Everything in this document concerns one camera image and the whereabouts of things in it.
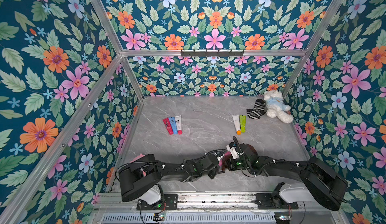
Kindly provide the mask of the brown cloth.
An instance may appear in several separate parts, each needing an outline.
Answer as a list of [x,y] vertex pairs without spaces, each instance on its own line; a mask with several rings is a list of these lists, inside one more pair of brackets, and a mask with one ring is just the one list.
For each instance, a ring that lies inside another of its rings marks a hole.
[[239,144],[236,147],[236,150],[239,154],[239,159],[251,160],[257,154],[256,150],[249,144]]

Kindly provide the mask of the green Curaprox toothpaste tube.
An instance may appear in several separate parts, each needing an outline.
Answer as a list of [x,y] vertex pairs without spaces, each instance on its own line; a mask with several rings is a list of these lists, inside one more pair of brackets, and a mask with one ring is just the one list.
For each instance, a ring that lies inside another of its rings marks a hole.
[[240,121],[240,131],[242,133],[245,133],[246,132],[246,116],[240,115],[239,121]]

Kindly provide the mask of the white tube orange cap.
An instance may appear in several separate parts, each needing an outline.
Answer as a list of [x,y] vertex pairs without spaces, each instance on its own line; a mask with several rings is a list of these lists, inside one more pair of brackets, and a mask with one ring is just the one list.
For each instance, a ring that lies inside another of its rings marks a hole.
[[241,135],[241,125],[239,115],[232,115],[235,131],[237,135]]

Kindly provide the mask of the pink Curaprox toothpaste tube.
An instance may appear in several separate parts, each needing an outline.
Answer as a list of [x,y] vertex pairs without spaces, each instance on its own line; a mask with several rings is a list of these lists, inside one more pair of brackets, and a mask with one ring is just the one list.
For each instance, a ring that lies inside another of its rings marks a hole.
[[221,157],[221,159],[220,159],[220,161],[219,161],[219,169],[221,170],[221,171],[224,171],[227,167],[226,167],[226,163],[227,163],[227,161],[229,160],[229,159],[232,159],[233,157],[232,157],[232,154],[230,153],[230,152],[227,152],[227,153],[225,153],[222,157]]

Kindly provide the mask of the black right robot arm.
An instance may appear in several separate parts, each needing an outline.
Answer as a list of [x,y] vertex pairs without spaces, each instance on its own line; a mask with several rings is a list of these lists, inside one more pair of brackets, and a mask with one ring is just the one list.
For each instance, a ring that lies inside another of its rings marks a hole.
[[233,158],[230,154],[223,158],[223,169],[247,171],[252,178],[279,176],[302,182],[315,201],[331,211],[338,211],[345,202],[348,182],[320,159],[287,161],[258,155],[250,145],[240,147],[239,157]]

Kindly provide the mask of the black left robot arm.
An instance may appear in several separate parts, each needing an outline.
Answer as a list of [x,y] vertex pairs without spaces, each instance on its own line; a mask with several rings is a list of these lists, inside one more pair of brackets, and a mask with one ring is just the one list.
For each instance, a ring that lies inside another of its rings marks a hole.
[[148,154],[121,166],[118,179],[122,201],[129,202],[138,199],[162,181],[194,182],[203,176],[214,179],[219,173],[219,158],[215,155],[175,164],[158,161],[153,154]]

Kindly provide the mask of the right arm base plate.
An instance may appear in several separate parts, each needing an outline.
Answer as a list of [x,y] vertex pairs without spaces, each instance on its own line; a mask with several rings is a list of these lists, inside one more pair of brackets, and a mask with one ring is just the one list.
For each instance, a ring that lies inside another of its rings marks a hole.
[[272,193],[257,193],[254,203],[260,210],[298,210],[297,203],[287,203],[279,195]]

